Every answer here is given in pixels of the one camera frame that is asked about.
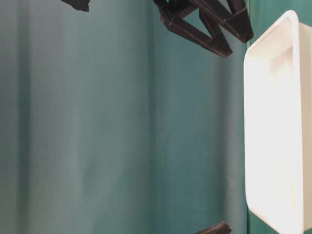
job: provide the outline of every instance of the teal curtain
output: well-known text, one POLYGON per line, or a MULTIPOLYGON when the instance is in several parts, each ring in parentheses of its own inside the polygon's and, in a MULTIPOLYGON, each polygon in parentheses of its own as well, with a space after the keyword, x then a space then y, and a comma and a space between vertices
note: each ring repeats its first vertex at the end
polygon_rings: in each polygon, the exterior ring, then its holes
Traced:
MULTIPOLYGON (((309 0, 249 0, 250 16, 255 37, 255 42, 284 12, 294 10, 300 22, 312 25, 312 1, 309 0)), ((250 234, 275 234, 277 233, 257 216, 248 213, 248 233, 250 234)))
POLYGON ((151 0, 2 2, 0 232, 245 234, 246 45, 225 34, 223 59, 151 0))

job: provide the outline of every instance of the teal fabric backdrop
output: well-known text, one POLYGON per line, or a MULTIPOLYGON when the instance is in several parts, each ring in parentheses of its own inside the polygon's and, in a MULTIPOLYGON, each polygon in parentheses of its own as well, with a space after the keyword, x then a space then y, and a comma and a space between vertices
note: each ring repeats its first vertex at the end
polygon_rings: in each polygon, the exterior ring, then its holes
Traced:
MULTIPOLYGON (((255 42, 284 12, 294 10, 300 22, 312 25, 312 1, 309 0, 249 0, 250 16, 253 25, 255 42)), ((277 233, 266 223, 249 212, 248 233, 250 234, 275 234, 277 233)))
POLYGON ((2 2, 0 233, 246 233, 245 45, 226 36, 223 59, 151 0, 2 2))

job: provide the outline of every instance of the black object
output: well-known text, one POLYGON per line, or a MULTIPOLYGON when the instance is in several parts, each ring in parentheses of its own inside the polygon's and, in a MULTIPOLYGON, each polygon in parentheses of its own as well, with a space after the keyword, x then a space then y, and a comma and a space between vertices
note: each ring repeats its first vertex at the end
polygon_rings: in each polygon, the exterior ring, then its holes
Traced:
POLYGON ((90 0, 61 0, 79 11, 89 11, 90 0))
POLYGON ((218 225, 214 225, 205 230, 202 230, 196 234, 229 234, 232 231, 229 225, 226 222, 221 222, 218 225))
POLYGON ((232 50, 219 24, 243 43, 254 36, 244 0, 227 2, 232 13, 219 0, 154 0, 159 8, 160 20, 169 31, 222 57, 232 54, 232 50), (183 19, 196 9, 199 9, 199 18, 211 37, 183 19))

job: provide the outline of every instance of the white plastic bin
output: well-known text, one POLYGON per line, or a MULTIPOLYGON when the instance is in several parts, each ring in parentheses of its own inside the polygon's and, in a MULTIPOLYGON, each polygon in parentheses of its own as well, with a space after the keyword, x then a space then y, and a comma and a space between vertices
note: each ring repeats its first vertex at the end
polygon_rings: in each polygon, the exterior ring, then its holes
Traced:
POLYGON ((281 234, 312 228, 312 28, 282 15, 244 62, 249 209, 281 234))

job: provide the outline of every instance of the curtain fold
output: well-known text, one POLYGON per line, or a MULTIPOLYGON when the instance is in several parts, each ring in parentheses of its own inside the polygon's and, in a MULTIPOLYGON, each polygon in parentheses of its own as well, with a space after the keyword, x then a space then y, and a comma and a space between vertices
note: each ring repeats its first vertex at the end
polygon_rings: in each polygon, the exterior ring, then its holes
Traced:
POLYGON ((207 52, 153 1, 91 5, 2 3, 0 232, 246 233, 245 45, 207 52))

